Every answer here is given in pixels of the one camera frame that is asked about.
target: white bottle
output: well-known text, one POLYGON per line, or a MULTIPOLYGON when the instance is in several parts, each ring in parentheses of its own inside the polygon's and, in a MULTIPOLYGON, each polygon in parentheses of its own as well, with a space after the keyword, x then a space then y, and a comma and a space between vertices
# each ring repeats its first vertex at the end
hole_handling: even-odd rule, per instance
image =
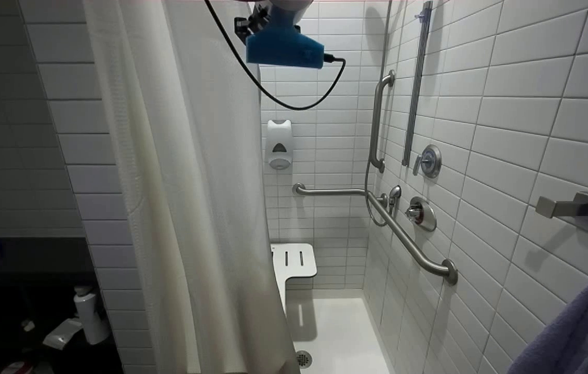
POLYGON ((85 342, 98 346, 109 337, 106 321, 98 313, 98 295, 90 286, 75 289, 72 303, 76 305, 83 325, 85 342))

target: black cord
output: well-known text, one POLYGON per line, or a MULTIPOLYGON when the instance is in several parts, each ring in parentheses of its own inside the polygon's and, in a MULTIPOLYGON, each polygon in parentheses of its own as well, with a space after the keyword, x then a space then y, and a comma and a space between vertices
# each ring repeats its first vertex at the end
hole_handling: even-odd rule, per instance
POLYGON ((211 14, 211 18, 213 18, 213 24, 215 24, 215 28, 218 28, 218 31, 223 33, 225 41, 228 44, 228 49, 231 49, 235 61, 239 62, 239 67, 242 67, 242 71, 244 71, 244 75, 252 80, 252 83, 253 83, 264 96, 268 96, 272 102, 276 102, 276 104, 281 104, 281 106, 285 106, 285 108, 289 108, 289 110, 310 110, 310 108, 322 104, 322 102, 335 91, 335 87, 337 87, 337 83, 338 83, 338 80, 341 80, 341 75, 343 75, 343 71, 344 71, 344 67, 347 67, 347 61, 344 61, 344 58, 337 58, 337 56, 332 56, 332 55, 323 55, 323 62, 335 62, 335 61, 341 62, 341 68, 338 68, 338 73, 337 73, 337 78, 335 78, 335 82, 332 82, 332 85, 329 87, 326 93, 322 93, 316 102, 312 102, 312 104, 308 104, 308 106, 291 106, 291 104, 286 104, 286 102, 274 97, 274 96, 252 75, 250 67, 242 62, 242 58, 240 58, 239 53, 235 50, 235 46, 233 46, 233 41, 231 41, 231 38, 228 38, 228 33, 227 33, 223 22, 219 22, 218 14, 213 12, 213 7, 211 7, 209 0, 206 0, 206 7, 208 7, 208 11, 209 11, 209 14, 211 14))

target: shower curtain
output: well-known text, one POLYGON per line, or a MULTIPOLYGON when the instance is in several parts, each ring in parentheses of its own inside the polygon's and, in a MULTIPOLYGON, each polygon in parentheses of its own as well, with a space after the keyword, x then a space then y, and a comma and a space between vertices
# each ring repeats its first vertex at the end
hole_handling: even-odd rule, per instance
MULTIPOLYGON (((244 14, 213 7, 228 28, 244 14)), ((85 14, 158 372, 298 372, 270 267, 257 91, 200 0, 85 0, 85 14)))

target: shower seat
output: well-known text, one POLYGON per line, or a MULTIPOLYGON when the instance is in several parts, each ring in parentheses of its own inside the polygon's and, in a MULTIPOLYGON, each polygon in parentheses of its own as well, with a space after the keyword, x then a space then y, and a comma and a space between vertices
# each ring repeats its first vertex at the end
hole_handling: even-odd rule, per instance
POLYGON ((272 264, 281 305, 286 312, 286 280, 316 277, 316 255, 310 243, 272 243, 272 264))

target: shower stall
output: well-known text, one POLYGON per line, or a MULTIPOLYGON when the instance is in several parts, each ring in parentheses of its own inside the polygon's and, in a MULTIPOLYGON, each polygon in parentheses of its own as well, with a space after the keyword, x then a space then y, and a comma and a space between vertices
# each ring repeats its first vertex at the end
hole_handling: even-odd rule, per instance
POLYGON ((316 0, 319 71, 211 4, 21 0, 125 372, 507 372, 588 284, 588 0, 316 0))

